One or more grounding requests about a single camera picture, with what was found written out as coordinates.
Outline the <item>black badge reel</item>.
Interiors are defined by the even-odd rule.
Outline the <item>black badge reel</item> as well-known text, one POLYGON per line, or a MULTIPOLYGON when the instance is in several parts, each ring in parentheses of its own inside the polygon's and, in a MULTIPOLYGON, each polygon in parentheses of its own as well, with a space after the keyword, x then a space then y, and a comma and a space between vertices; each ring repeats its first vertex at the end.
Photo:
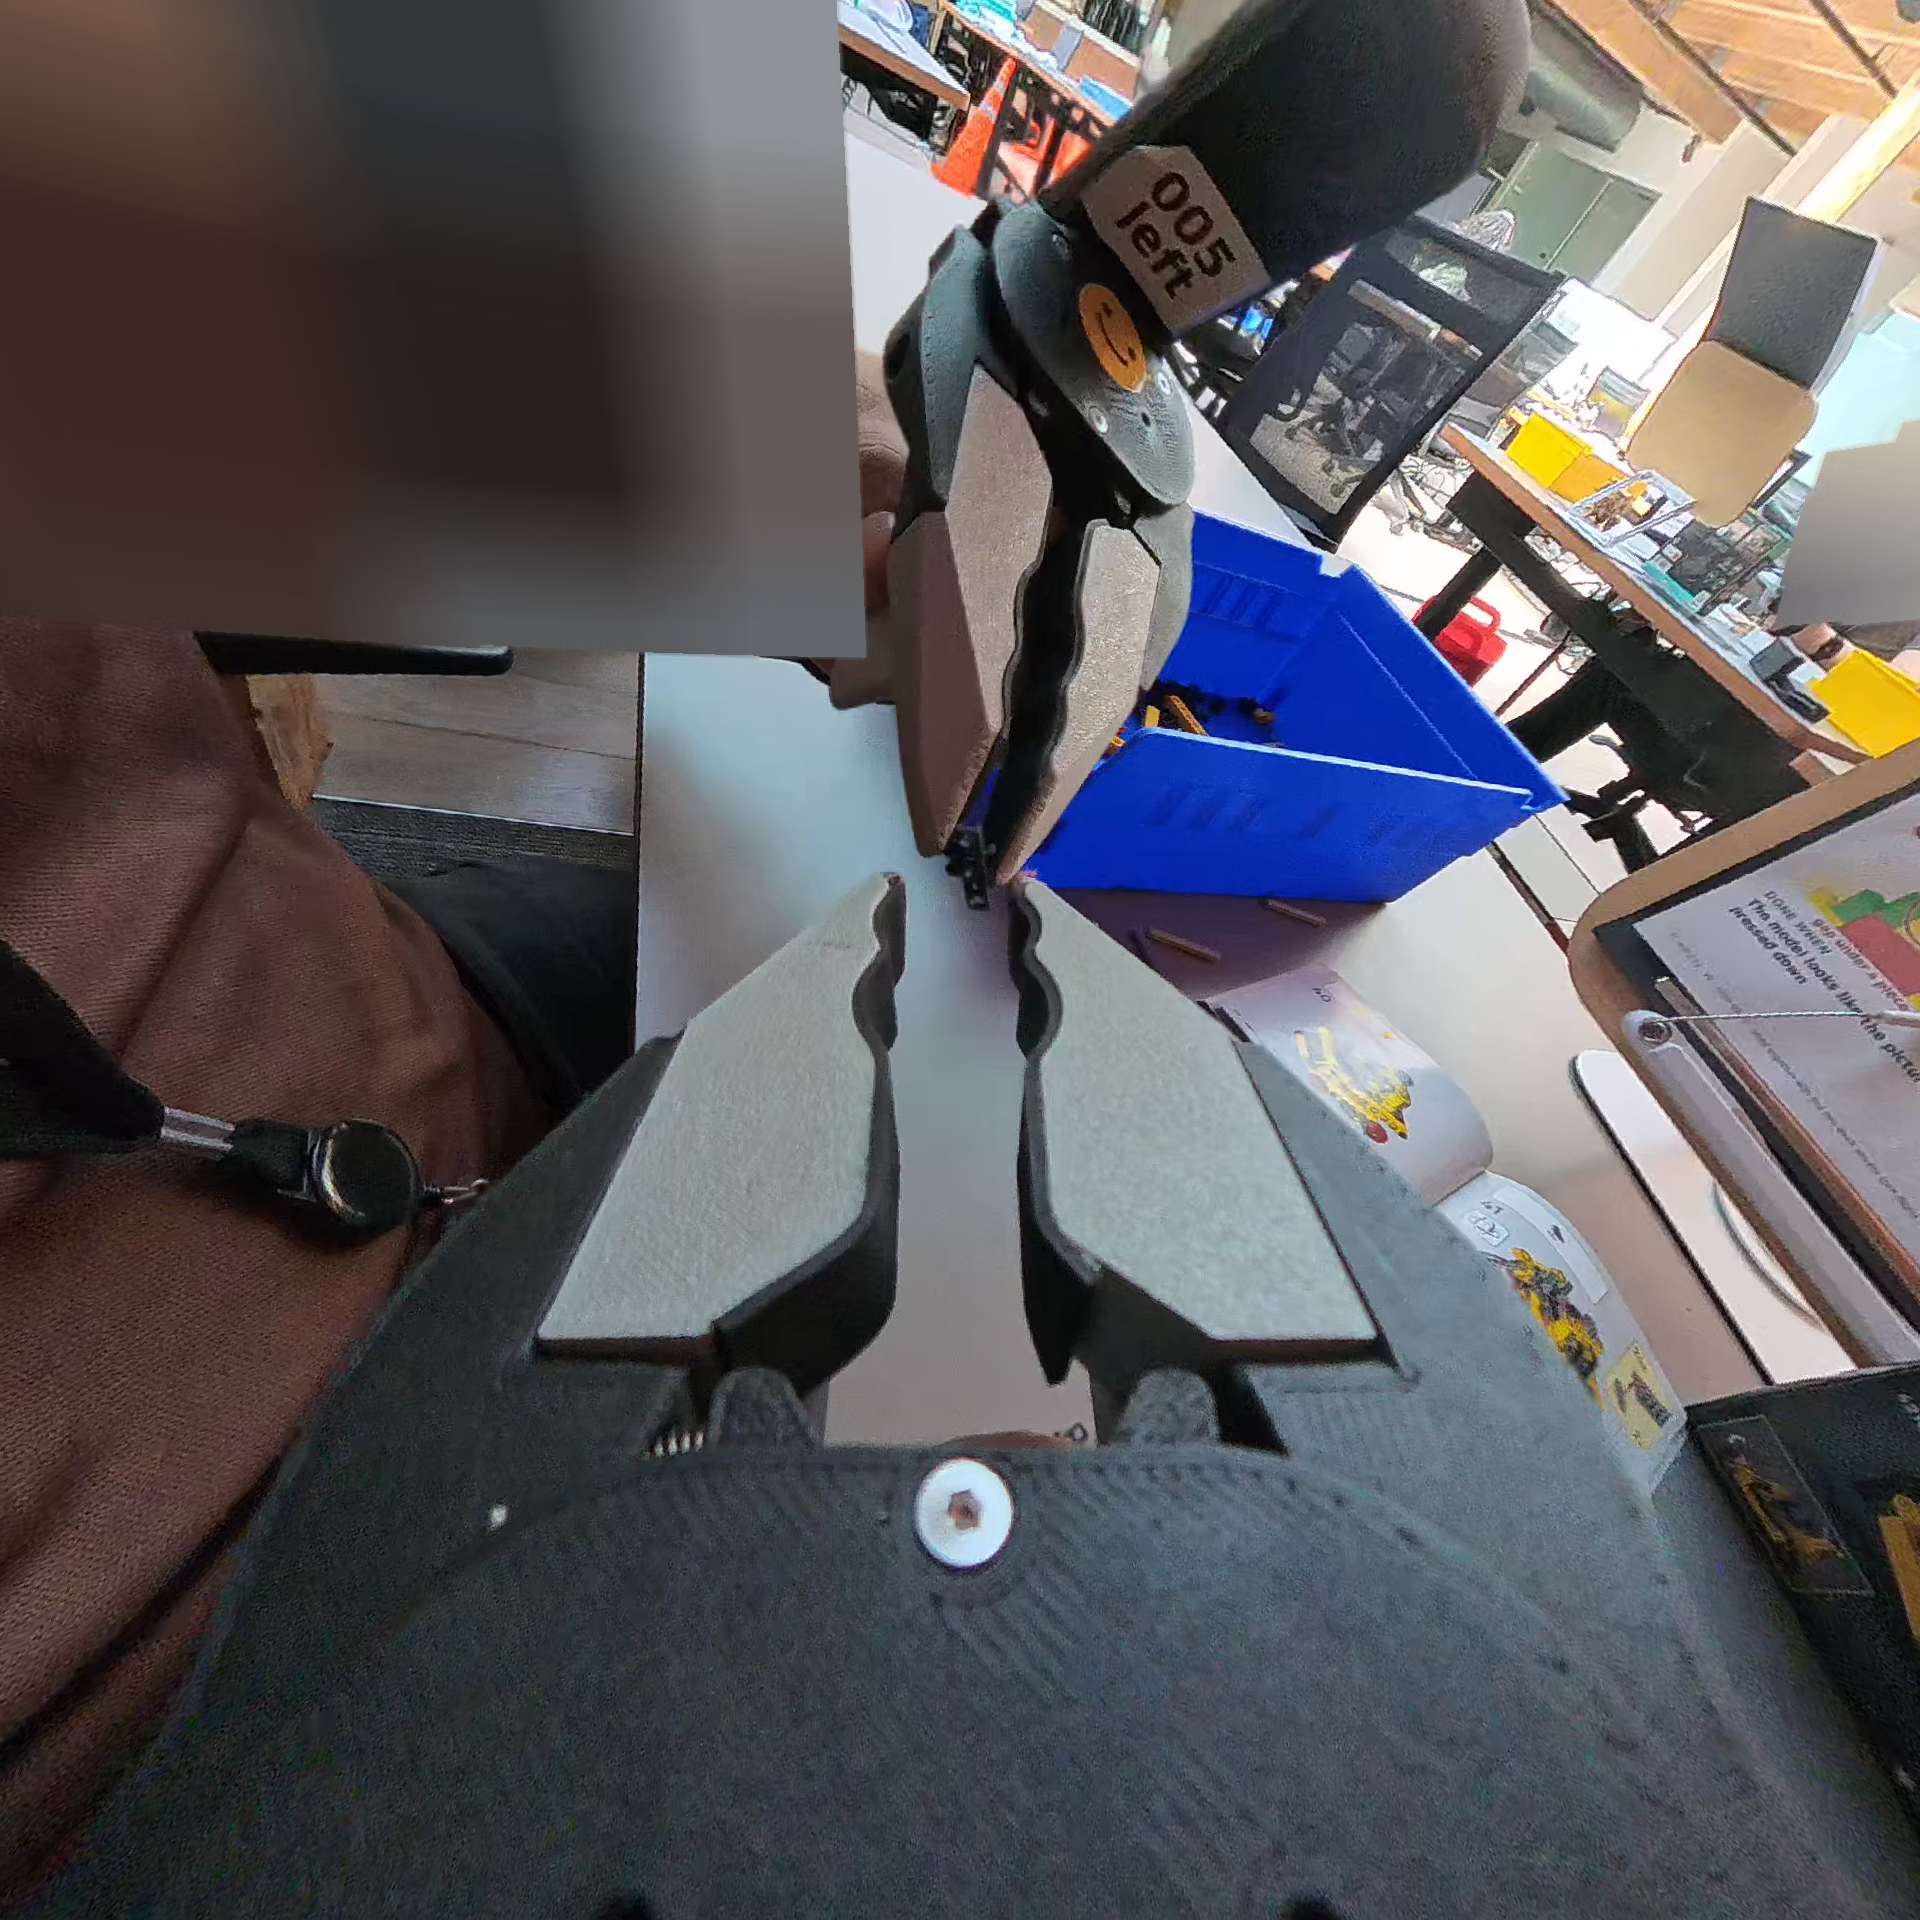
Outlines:
POLYGON ((157 1143, 204 1159, 231 1189, 301 1227, 351 1242, 466 1209, 492 1189, 486 1174, 430 1182, 414 1149, 377 1120, 306 1123, 159 1107, 157 1143))

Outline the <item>open lego instruction booklet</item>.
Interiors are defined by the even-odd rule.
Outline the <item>open lego instruction booklet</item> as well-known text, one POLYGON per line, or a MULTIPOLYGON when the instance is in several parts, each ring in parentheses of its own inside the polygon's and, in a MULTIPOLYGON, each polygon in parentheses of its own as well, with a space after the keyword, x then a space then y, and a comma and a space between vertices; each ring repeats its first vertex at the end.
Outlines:
POLYGON ((1522 1298, 1653 1495, 1687 1449, 1685 1402, 1572 1217, 1492 1168, 1492 1137, 1465 1087, 1331 966, 1202 1003, 1343 1118, 1522 1298))

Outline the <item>yellow storage bin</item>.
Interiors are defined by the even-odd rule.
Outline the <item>yellow storage bin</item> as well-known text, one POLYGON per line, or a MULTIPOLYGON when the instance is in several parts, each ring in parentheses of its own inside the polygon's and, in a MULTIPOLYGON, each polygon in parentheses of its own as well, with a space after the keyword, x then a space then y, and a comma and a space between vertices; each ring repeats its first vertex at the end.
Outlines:
POLYGON ((1918 741, 1918 682, 1860 648, 1837 655, 1807 682, 1829 721, 1871 759, 1918 741))
POLYGON ((1562 417, 1526 411, 1501 445, 1505 457, 1542 491, 1578 502, 1623 481, 1629 469, 1562 417))

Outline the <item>wooden desk with black legs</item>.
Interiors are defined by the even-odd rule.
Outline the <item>wooden desk with black legs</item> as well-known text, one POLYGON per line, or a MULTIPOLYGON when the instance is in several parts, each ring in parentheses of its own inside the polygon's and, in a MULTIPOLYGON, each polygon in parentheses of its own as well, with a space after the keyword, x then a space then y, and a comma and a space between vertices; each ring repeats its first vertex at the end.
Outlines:
POLYGON ((1826 718, 1804 714, 1753 671, 1767 633, 1716 635, 1603 547, 1572 504, 1505 449, 1459 424, 1439 441, 1468 466, 1447 514, 1471 547, 1414 625, 1435 640, 1505 573, 1586 647, 1588 661, 1566 685, 1509 713, 1507 725, 1537 761, 1598 729, 1613 730, 1623 775, 1594 793, 1567 790, 1567 806, 1629 872, 1659 856, 1641 821, 1645 806, 1666 809, 1701 837, 1869 763, 1869 752, 1826 718))

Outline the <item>black trousers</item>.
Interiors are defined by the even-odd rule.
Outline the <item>black trousers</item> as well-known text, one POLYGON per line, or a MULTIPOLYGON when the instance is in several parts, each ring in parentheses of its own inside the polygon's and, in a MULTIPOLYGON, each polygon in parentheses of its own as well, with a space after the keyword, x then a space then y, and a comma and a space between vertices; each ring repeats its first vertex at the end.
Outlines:
POLYGON ((629 870, 506 855, 388 886, 437 931, 553 1114, 573 1113, 634 1055, 629 870))

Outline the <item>tan and black chair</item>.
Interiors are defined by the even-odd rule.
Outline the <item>tan and black chair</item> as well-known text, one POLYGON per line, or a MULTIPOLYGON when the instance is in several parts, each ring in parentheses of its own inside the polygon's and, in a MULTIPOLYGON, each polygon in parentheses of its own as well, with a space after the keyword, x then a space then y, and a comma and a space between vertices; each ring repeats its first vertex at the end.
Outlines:
POLYGON ((1708 326, 1628 432, 1634 472, 1693 520, 1738 520, 1811 429, 1881 254, 1868 231, 1751 198, 1708 326))

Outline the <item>black lego set box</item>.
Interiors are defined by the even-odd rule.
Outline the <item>black lego set box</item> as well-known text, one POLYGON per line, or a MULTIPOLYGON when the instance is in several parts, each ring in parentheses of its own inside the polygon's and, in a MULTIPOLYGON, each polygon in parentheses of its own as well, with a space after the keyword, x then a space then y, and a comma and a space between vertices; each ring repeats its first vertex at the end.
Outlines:
POLYGON ((1701 1400, 1687 1425, 1918 1816, 1918 1365, 1701 1400))

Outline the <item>blue plastic bin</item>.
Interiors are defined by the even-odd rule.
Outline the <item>blue plastic bin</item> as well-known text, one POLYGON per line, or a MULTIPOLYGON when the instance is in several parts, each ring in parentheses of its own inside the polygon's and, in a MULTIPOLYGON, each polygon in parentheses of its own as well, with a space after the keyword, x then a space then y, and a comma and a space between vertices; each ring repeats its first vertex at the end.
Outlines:
POLYGON ((1257 696, 1279 745, 1105 753, 1025 870, 1055 888, 1396 901, 1566 793, 1356 565, 1196 514, 1158 680, 1257 696))

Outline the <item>instruction sheet on stand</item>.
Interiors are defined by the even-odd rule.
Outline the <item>instruction sheet on stand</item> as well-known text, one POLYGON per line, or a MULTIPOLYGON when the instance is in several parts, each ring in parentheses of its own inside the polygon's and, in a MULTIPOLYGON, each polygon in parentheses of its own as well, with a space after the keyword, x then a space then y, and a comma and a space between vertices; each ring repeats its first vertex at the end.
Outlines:
POLYGON ((1748 1094, 1743 1094, 1730 1079, 1721 1075, 1721 1072, 1713 1064, 1713 1057, 1699 1043, 1682 1035, 1687 1026, 1708 1024, 1708 1016, 1682 1015, 1678 1009, 1678 992, 1669 994, 1669 1009, 1645 1006, 1645 989, 1619 966, 1617 957, 1604 947, 1603 931, 1625 919, 1653 910, 1659 903, 1666 903, 1678 893, 1685 893, 1691 886, 1699 886, 1705 880, 1730 870, 1732 865, 1747 858, 1761 856, 1762 853, 1780 846, 1790 837, 1819 830, 1822 825, 1836 822, 1837 815, 1847 814, 1849 809, 1859 809, 1868 801, 1901 793, 1911 784, 1915 786, 1915 759, 1918 749, 1911 742, 1890 757, 1874 759, 1866 765, 1853 768, 1847 775, 1837 775, 1823 784, 1818 784, 1793 799, 1770 806, 1762 814, 1734 826, 1713 832, 1710 837, 1695 842, 1682 846, 1681 850, 1663 855, 1645 870, 1628 874, 1606 893, 1603 893, 1575 925, 1572 944, 1567 950, 1567 965, 1575 979, 1575 989, 1583 1001, 1586 1009, 1606 1033, 1606 1040, 1623 1048, 1625 1021, 1631 1015, 1650 1015, 1663 1019, 1669 1024, 1669 1030, 1676 1037, 1681 1037, 1681 1041, 1690 1043, 1703 1057, 1703 1063, 1719 1075, 1719 1081, 1739 1098, 1748 1118, 1762 1129, 1772 1152, 1780 1159, 1780 1163, 1790 1168, 1793 1177, 1798 1182, 1804 1192, 1830 1219, 1836 1232, 1844 1237, 1847 1242, 1868 1262, 1868 1269, 1881 1281, 1890 1285, 1895 1299, 1909 1310, 1913 1320, 1915 1286, 1903 1285, 1901 1272, 1892 1272, 1878 1259, 1874 1259, 1871 1247, 1863 1246, 1853 1237, 1849 1217, 1833 1206, 1829 1189, 1818 1185, 1818 1182, 1807 1173, 1807 1166, 1795 1155, 1790 1143, 1775 1137, 1772 1126, 1764 1123, 1761 1106, 1751 1101, 1748 1094))

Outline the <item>person's left hand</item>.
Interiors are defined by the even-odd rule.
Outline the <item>person's left hand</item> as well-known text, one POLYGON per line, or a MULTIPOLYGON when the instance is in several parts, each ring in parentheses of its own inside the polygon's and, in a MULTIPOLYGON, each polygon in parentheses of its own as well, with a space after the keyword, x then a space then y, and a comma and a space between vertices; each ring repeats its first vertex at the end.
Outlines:
POLYGON ((866 650, 859 658, 836 658, 828 664, 828 690, 833 705, 838 710, 890 704, 895 696, 895 647, 887 569, 902 480, 906 447, 898 434, 882 434, 865 424, 857 439, 857 486, 866 650))

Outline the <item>printed instruction sheet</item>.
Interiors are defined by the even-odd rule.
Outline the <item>printed instruction sheet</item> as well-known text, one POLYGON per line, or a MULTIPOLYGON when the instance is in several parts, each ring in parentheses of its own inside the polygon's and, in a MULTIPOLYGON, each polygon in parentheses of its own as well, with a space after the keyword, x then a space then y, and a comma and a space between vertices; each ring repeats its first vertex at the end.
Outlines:
POLYGON ((1853 806, 1603 931, 1915 1286, 1918 798, 1853 806))

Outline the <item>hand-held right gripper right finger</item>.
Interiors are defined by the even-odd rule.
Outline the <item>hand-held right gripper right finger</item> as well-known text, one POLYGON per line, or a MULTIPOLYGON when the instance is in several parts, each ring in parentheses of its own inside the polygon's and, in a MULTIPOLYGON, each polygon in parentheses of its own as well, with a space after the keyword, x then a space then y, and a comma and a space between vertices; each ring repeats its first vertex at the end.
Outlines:
POLYGON ((1041 880, 1010 893, 1021 1303, 1049 1382, 1380 1354, 1237 1040, 1041 880))

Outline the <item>heap of mixed lego pieces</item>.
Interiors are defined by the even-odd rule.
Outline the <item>heap of mixed lego pieces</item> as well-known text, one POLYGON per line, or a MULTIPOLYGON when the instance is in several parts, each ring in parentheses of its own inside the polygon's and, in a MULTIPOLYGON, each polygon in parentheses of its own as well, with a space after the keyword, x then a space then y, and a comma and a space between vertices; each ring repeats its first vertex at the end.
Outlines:
POLYGON ((1228 738, 1257 746, 1279 745, 1277 718, 1257 696, 1219 695, 1162 678, 1139 693, 1129 718, 1121 721, 1105 753, 1114 757, 1135 733, 1155 729, 1180 736, 1228 738))

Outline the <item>orange traffic cone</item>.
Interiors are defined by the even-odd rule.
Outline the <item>orange traffic cone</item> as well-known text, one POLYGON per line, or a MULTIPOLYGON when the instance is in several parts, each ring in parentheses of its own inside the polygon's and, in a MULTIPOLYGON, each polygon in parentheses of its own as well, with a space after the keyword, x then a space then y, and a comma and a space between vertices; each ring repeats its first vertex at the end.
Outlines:
POLYGON ((989 89, 967 109, 967 119, 951 135, 947 153, 935 162, 933 175, 951 191, 973 198, 993 191, 983 182, 993 178, 993 157, 1001 138, 1001 113, 1010 101, 1018 73, 1020 62, 1006 57, 989 89))

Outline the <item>black mesh office chair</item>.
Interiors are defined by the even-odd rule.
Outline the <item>black mesh office chair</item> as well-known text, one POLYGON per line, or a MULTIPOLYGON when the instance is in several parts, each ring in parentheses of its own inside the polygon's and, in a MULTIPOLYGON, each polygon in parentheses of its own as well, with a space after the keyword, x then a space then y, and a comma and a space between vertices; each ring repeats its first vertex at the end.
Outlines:
POLYGON ((1410 215, 1350 248, 1302 314, 1273 331, 1217 432, 1331 553, 1563 282, 1410 215))

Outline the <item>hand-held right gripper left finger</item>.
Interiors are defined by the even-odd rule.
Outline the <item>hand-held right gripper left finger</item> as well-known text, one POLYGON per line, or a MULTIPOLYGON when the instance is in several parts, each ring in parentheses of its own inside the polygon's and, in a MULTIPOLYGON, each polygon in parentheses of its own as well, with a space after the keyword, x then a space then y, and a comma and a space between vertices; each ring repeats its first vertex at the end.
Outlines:
POLYGON ((694 1015, 539 1350, 828 1387, 895 1304, 906 880, 876 872, 694 1015))

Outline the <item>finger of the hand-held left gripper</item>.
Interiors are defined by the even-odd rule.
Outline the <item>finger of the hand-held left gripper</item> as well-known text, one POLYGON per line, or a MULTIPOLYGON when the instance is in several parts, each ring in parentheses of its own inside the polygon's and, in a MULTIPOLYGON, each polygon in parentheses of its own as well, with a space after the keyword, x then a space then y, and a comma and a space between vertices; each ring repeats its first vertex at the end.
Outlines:
POLYGON ((1194 520, 1068 525, 1025 587, 995 781, 995 880, 1013 880, 1090 779, 1180 638, 1194 520))
POLYGON ((977 368, 947 497, 892 547, 898 761, 926 856, 947 853, 1006 730, 1021 590, 1049 507, 1046 458, 1021 401, 977 368))

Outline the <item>brown sweatshirt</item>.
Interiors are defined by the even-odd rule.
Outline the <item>brown sweatshirt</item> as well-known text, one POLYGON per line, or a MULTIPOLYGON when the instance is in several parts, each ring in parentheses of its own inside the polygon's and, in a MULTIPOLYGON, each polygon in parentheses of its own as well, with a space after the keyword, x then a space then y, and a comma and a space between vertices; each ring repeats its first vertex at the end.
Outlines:
MULTIPOLYGON (((377 1120, 437 1183, 561 1120, 189 635, 7 614, 3 814, 5 941, 172 1106, 377 1120)), ((233 1538, 430 1237, 324 1240, 159 1149, 5 1168, 7 1910, 157 1735, 233 1538)))

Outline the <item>silver document stand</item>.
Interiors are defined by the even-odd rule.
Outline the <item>silver document stand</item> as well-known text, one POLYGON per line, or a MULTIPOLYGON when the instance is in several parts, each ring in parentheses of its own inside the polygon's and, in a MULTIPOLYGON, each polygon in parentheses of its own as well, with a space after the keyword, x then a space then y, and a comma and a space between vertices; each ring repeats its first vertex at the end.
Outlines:
POLYGON ((1586 1047, 1575 1087, 1764 1382, 1915 1365, 1918 1331, 1762 1129, 1655 1015, 1586 1047))

